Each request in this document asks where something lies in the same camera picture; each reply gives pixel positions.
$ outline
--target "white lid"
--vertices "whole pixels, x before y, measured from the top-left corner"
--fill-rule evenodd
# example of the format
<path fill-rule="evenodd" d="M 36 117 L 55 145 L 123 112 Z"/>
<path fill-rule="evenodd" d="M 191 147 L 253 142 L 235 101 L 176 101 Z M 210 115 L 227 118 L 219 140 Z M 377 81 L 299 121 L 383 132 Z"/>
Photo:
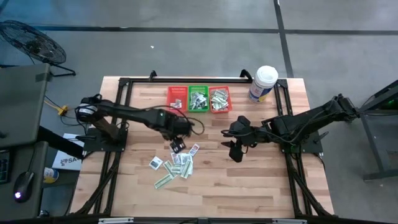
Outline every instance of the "white lid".
<path fill-rule="evenodd" d="M 261 66 L 256 73 L 256 83 L 264 87 L 272 87 L 278 80 L 278 72 L 274 67 Z"/>

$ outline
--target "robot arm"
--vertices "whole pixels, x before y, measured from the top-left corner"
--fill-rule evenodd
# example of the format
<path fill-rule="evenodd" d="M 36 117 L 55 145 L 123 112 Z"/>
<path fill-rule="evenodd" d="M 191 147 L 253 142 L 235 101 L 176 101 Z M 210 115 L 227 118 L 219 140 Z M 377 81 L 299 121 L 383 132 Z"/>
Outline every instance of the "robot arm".
<path fill-rule="evenodd" d="M 109 141 L 118 142 L 121 130 L 115 124 L 109 124 L 104 117 L 135 121 L 145 124 L 148 128 L 158 131 L 165 140 L 171 141 L 170 146 L 174 152 L 185 148 L 181 136 L 190 136 L 193 123 L 188 119 L 179 117 L 163 109 L 138 109 L 130 106 L 116 105 L 112 101 L 103 100 L 97 94 L 81 100 L 76 108 L 76 118 L 81 122 L 88 122 L 99 129 Z"/>
<path fill-rule="evenodd" d="M 223 142 L 230 148 L 229 156 L 235 162 L 242 161 L 242 146 L 255 147 L 258 143 L 276 142 L 280 144 L 300 145 L 308 135 L 334 121 L 352 121 L 359 117 L 359 111 L 349 98 L 341 94 L 315 109 L 295 116 L 284 115 L 262 121 L 261 127 L 250 126 L 250 121 L 239 116 L 224 137 L 234 137 L 236 142 Z"/>

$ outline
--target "small container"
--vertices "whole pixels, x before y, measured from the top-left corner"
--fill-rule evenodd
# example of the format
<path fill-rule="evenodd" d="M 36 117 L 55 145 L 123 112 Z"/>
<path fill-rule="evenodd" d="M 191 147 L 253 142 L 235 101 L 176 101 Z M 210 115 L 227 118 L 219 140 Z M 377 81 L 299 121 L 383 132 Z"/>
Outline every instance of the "small container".
<path fill-rule="evenodd" d="M 224 90 L 228 93 L 228 106 L 226 108 L 226 110 L 213 110 L 213 107 L 211 105 L 211 99 L 210 99 L 210 111 L 212 113 L 228 113 L 232 110 L 232 103 L 231 103 L 231 95 L 229 94 L 229 88 L 228 86 L 213 86 L 213 87 L 209 87 L 209 96 L 211 97 L 211 94 L 213 93 L 213 91 L 216 90 Z"/>
<path fill-rule="evenodd" d="M 204 93 L 204 97 L 207 100 L 207 106 L 205 106 L 202 109 L 190 109 L 190 105 L 191 105 L 191 93 L 195 93 L 195 92 L 199 92 L 199 93 Z M 207 112 L 209 110 L 209 87 L 208 86 L 188 86 L 188 111 L 189 112 Z"/>
<path fill-rule="evenodd" d="M 169 86 L 167 89 L 167 105 L 170 106 L 171 103 L 176 103 L 177 100 L 180 100 L 182 107 L 179 110 L 184 113 L 187 111 L 187 95 L 187 86 Z M 180 115 L 176 109 L 168 108 L 168 110 Z"/>
<path fill-rule="evenodd" d="M 57 170 L 45 167 L 43 175 L 43 183 L 52 184 L 58 180 L 59 176 L 60 173 Z"/>
<path fill-rule="evenodd" d="M 278 72 L 274 67 L 260 67 L 251 84 L 249 99 L 255 103 L 263 102 L 277 80 Z"/>

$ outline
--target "white container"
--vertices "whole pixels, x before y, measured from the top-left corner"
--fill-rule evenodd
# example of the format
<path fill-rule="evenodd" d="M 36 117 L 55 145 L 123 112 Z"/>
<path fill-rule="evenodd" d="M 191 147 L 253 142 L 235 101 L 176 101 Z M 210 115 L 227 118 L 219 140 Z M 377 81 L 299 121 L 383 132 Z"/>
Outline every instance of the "white container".
<path fill-rule="evenodd" d="M 274 67 L 267 65 L 260 67 L 251 84 L 249 99 L 255 103 L 263 102 L 277 80 L 278 72 Z"/>

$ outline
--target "fan grille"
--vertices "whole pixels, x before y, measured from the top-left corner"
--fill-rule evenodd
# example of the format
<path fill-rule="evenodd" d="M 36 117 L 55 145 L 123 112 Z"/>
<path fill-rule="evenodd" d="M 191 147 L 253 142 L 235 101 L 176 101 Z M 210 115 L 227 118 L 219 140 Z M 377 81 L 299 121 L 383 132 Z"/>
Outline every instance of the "fan grille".
<path fill-rule="evenodd" d="M 43 63 L 58 65 L 67 59 L 65 51 L 54 40 L 21 22 L 1 22 L 0 35 L 21 52 Z"/>

